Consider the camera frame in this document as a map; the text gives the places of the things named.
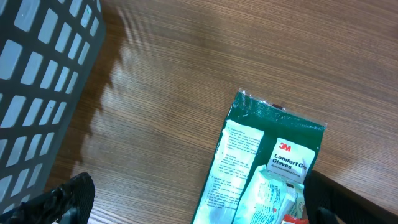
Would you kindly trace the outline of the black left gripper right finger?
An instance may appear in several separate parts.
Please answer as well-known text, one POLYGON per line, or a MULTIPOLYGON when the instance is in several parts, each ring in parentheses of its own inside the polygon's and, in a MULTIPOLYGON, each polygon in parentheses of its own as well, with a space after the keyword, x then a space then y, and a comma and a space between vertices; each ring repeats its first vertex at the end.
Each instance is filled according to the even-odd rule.
POLYGON ((303 194, 310 224, 397 223, 396 214, 317 171, 306 176, 303 194))

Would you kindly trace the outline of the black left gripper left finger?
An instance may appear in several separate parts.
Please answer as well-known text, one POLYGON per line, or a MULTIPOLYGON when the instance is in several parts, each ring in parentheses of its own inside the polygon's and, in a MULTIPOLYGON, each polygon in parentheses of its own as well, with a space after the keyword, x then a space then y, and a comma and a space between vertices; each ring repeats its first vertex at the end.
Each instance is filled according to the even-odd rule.
POLYGON ((91 175, 82 172, 68 182, 1 215, 4 224, 87 224, 95 198, 91 175))

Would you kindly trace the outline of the green 3M gloves package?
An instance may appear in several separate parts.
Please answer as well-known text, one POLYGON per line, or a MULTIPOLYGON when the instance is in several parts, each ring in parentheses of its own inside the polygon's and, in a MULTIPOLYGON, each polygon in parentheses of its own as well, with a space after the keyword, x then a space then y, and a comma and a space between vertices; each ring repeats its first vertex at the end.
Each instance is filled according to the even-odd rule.
POLYGON ((192 223, 232 223, 255 171, 303 183, 327 124, 239 89, 226 115, 192 223))

